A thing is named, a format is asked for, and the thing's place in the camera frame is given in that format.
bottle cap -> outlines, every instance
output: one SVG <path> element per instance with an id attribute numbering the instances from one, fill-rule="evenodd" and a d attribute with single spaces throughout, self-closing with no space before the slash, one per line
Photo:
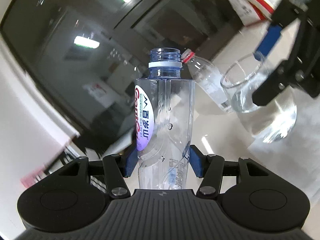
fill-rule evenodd
<path id="1" fill-rule="evenodd" d="M 194 52 L 191 49 L 187 49 L 184 53 L 181 55 L 181 61 L 182 63 L 187 63 L 193 56 Z"/>

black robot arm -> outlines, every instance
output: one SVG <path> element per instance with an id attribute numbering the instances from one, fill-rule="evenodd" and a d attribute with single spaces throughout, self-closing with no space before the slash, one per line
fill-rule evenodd
<path id="1" fill-rule="evenodd" d="M 190 164 L 203 181 L 191 189 L 136 189 L 123 179 L 137 163 L 124 155 L 89 162 L 81 156 L 27 189 L 18 200 L 26 231 L 18 240 L 310 239 L 301 231 L 306 195 L 250 158 L 225 161 L 190 147 Z M 91 185 L 103 176 L 107 192 Z M 223 176 L 236 185 L 220 193 Z"/>
<path id="2" fill-rule="evenodd" d="M 267 56 L 280 31 L 296 19 L 300 27 L 288 60 L 282 61 L 253 93 L 258 106 L 267 105 L 287 86 L 303 90 L 315 98 L 320 93 L 320 0 L 282 0 L 272 15 L 268 34 L 257 51 Z"/>

glass cup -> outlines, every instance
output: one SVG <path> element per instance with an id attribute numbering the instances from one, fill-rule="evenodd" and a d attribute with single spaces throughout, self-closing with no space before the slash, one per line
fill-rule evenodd
<path id="1" fill-rule="evenodd" d="M 290 86 L 266 106 L 252 102 L 252 93 L 273 69 L 260 52 L 254 52 L 233 63 L 221 79 L 221 86 L 244 128 L 265 143 L 286 137 L 297 117 Z"/>

blue bottle label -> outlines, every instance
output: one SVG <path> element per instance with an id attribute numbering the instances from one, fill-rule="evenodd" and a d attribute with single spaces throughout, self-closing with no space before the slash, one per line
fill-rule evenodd
<path id="1" fill-rule="evenodd" d="M 139 86 L 134 90 L 134 107 L 136 116 L 137 150 L 142 151 L 149 143 L 154 126 L 151 102 L 147 94 Z"/>

metal screw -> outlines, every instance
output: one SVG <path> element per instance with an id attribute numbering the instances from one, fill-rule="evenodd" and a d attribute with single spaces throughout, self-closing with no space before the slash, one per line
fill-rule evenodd
<path id="1" fill-rule="evenodd" d="M 115 187 L 111 190 L 111 193 L 115 196 L 123 196 L 127 194 L 128 190 L 124 187 Z"/>
<path id="2" fill-rule="evenodd" d="M 284 73 L 284 68 L 283 67 L 278 68 L 278 74 L 282 75 L 283 73 Z"/>
<path id="3" fill-rule="evenodd" d="M 302 70 L 298 70 L 295 74 L 296 81 L 301 82 L 304 79 L 304 74 Z"/>
<path id="4" fill-rule="evenodd" d="M 203 187 L 200 188 L 199 191 L 200 191 L 200 193 L 202 195 L 207 196 L 207 195 L 214 194 L 216 192 L 216 189 L 214 187 L 211 187 L 211 186 L 203 186 Z"/>
<path id="5" fill-rule="evenodd" d="M 282 83 L 279 83 L 279 89 L 280 89 L 280 90 L 284 90 L 284 89 L 285 89 L 285 85 L 282 84 Z"/>

